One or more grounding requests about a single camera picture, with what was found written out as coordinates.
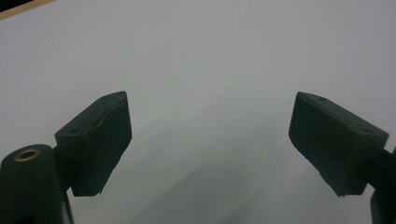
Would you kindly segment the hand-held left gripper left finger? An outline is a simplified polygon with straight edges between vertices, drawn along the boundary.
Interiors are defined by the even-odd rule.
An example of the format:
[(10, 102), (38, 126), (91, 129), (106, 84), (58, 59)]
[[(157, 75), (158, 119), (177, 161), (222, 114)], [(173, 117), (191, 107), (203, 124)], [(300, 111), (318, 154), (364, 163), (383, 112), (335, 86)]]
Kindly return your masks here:
[(76, 197), (100, 193), (132, 140), (127, 93), (102, 96), (55, 134), (61, 183)]

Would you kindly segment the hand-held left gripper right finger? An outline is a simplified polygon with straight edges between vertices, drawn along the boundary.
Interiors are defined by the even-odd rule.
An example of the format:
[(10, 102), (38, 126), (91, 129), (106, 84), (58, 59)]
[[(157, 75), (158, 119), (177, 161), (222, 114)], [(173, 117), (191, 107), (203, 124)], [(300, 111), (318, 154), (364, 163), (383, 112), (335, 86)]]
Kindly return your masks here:
[(299, 91), (289, 137), (336, 195), (361, 195), (368, 184), (389, 194), (389, 134), (340, 105)]

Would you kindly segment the white board sheet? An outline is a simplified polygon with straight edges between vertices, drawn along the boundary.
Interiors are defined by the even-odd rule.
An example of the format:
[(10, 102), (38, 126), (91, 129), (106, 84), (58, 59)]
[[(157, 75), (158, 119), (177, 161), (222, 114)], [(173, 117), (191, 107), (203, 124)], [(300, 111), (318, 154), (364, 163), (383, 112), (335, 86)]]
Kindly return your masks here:
[(56, 0), (0, 21), (0, 161), (125, 91), (133, 140), (76, 224), (372, 224), (291, 144), (310, 92), (396, 148), (396, 0)]

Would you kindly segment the wooden table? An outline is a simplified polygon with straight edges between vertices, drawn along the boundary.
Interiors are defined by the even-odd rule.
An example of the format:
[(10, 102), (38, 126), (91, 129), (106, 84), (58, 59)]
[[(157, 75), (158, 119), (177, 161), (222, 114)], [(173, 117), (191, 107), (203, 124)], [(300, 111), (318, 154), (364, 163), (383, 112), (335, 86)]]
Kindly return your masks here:
[(0, 21), (42, 7), (55, 0), (0, 0)]

